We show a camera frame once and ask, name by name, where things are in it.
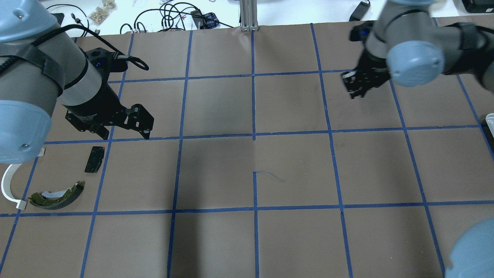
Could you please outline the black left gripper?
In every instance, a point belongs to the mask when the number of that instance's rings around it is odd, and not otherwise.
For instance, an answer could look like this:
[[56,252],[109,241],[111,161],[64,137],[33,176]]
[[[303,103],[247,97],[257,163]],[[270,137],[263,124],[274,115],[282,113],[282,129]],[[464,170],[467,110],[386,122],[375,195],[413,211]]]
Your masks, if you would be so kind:
[[78,131],[91,131],[104,140],[109,139],[109,130],[101,125],[117,126],[139,132],[143,139],[150,139],[155,118],[141,104],[134,104],[129,109],[129,125],[125,123],[127,114],[117,94],[107,83],[101,85],[99,91],[87,102],[79,105],[65,105],[68,122]]

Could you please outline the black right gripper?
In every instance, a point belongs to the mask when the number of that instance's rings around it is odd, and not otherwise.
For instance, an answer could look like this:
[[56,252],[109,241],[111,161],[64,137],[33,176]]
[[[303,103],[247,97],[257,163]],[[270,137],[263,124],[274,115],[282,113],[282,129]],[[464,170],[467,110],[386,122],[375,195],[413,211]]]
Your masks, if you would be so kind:
[[365,94],[390,80],[385,58],[372,54],[362,54],[356,67],[341,74],[341,81],[351,99],[364,97]]

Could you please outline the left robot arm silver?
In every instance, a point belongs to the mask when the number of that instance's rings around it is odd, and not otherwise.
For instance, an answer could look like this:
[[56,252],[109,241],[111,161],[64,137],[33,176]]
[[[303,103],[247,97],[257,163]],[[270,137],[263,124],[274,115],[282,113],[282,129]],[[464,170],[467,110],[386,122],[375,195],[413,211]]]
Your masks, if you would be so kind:
[[109,74],[128,63],[148,65],[97,36],[107,49],[83,51],[67,35],[70,29],[37,0],[1,1],[1,143],[2,163],[22,164],[41,151],[51,130],[56,103],[80,132],[106,140],[108,127],[139,132],[149,139],[154,118],[141,105],[123,106],[108,84]]

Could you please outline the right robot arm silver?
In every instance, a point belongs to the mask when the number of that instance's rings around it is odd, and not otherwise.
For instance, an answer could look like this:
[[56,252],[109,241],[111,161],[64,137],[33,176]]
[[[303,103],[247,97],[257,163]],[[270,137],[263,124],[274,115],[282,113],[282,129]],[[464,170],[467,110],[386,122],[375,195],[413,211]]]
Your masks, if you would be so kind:
[[436,26],[431,0],[388,0],[377,20],[353,27],[362,42],[356,67],[341,74],[350,97],[364,97],[389,80],[422,86],[439,75],[471,74],[493,91],[493,30],[471,22]]

